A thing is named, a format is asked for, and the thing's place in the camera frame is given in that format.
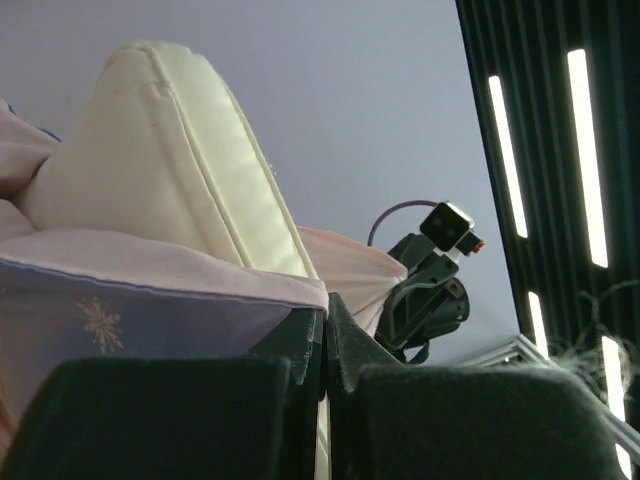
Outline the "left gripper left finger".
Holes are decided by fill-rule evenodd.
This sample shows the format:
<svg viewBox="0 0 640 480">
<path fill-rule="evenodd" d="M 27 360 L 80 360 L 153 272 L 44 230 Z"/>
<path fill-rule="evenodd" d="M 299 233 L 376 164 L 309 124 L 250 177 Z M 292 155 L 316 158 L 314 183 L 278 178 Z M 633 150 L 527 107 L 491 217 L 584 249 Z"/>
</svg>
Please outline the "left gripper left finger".
<svg viewBox="0 0 640 480">
<path fill-rule="evenodd" d="M 74 360 L 26 410 L 5 479 L 310 479 L 325 316 L 235 359 Z"/>
</svg>

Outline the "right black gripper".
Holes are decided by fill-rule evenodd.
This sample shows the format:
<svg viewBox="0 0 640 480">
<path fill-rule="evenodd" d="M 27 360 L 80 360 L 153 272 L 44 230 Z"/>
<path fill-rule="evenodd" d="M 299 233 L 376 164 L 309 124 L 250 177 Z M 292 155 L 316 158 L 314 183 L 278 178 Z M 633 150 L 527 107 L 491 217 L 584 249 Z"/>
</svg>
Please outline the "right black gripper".
<svg viewBox="0 0 640 480">
<path fill-rule="evenodd" d="M 430 341 L 457 330 L 470 315 L 458 264 L 422 234 L 408 234 L 389 254 L 408 276 L 384 302 L 375 339 L 402 363 L 423 363 Z"/>
</svg>

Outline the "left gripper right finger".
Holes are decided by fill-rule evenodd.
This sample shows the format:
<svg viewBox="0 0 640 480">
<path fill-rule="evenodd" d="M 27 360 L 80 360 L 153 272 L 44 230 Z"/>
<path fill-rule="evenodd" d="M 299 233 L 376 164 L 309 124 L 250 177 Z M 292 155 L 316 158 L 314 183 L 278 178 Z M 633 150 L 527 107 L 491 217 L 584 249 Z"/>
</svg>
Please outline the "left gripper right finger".
<svg viewBox="0 0 640 480">
<path fill-rule="evenodd" d="M 619 479 L 614 437 L 568 372 L 398 362 L 331 294 L 325 324 L 336 479 Z"/>
</svg>

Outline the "blue pink snowflake pillowcase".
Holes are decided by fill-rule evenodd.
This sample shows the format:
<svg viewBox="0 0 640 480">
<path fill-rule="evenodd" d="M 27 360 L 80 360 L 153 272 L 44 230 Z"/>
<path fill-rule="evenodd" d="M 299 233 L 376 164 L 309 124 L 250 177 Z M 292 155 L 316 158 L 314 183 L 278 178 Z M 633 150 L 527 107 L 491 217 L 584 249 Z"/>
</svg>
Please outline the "blue pink snowflake pillowcase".
<svg viewBox="0 0 640 480">
<path fill-rule="evenodd" d="M 1 108 L 1 447 L 45 378 L 78 358 L 238 356 L 290 313 L 326 311 L 330 293 L 368 333 L 407 276 L 390 255 L 303 229 L 316 280 L 261 273 L 131 235 L 38 231 L 11 202 L 56 139 Z"/>
</svg>

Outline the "cream bear print pillow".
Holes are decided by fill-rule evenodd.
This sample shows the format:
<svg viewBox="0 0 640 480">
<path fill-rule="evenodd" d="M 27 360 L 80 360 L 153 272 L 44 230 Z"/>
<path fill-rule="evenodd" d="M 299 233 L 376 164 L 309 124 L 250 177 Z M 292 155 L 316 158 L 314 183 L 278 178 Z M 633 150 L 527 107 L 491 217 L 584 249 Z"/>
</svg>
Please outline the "cream bear print pillow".
<svg viewBox="0 0 640 480">
<path fill-rule="evenodd" d="M 188 48 L 137 42 L 116 50 L 76 126 L 56 141 L 10 197 L 36 230 L 123 233 L 261 273 L 319 278 L 237 100 L 209 62 Z M 74 360 L 235 359 L 249 350 L 78 358 L 58 367 Z M 310 479 L 328 475 L 320 386 Z"/>
</svg>

